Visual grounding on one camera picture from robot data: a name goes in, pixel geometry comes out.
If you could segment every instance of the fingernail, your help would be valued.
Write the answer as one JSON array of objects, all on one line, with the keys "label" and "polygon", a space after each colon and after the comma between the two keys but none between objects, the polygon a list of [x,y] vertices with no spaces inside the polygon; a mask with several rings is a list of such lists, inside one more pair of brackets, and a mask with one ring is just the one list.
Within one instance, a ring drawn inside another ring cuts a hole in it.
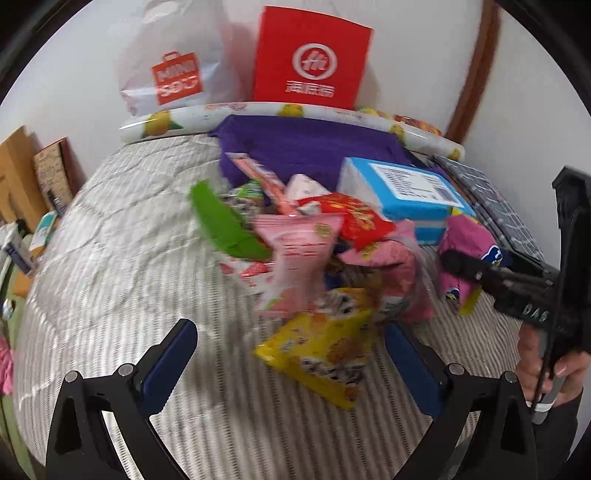
[{"label": "fingernail", "polygon": [[557,377],[562,377],[562,374],[566,371],[566,365],[562,365],[562,364],[557,364],[554,367],[554,374]]}]

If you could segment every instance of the white plastic bag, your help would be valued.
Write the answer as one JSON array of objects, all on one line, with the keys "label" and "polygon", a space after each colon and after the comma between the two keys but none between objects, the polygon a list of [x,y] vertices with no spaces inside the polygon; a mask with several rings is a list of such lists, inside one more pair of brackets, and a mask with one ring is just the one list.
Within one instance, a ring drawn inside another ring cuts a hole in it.
[{"label": "white plastic bag", "polygon": [[230,39],[219,0],[148,0],[117,65],[130,113],[242,100]]}]

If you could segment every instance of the white circular logo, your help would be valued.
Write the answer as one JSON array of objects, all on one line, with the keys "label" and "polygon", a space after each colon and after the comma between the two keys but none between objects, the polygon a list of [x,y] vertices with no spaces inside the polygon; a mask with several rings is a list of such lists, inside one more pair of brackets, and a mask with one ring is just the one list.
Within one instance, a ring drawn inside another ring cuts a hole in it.
[{"label": "white circular logo", "polygon": [[321,43],[302,45],[295,51],[291,64],[300,76],[308,80],[327,79],[337,68],[334,51]]}]

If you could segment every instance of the bag handle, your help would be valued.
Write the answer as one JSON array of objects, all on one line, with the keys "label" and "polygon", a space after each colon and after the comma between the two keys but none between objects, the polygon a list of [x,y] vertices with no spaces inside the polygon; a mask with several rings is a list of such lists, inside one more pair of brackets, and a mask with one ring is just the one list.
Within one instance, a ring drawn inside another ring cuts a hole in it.
[{"label": "bag handle", "polygon": [[174,59],[179,58],[180,56],[181,56],[181,54],[178,51],[170,51],[170,52],[162,55],[162,60],[163,61],[174,60]]}]

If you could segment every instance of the black sleeve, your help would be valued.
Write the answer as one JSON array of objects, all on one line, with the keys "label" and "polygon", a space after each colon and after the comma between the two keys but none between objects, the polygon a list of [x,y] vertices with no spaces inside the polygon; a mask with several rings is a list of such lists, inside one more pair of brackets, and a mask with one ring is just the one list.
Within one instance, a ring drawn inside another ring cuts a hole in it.
[{"label": "black sleeve", "polygon": [[538,479],[551,480],[569,457],[577,433],[577,413],[581,395],[560,407],[552,408],[542,425],[534,425],[538,457]]}]

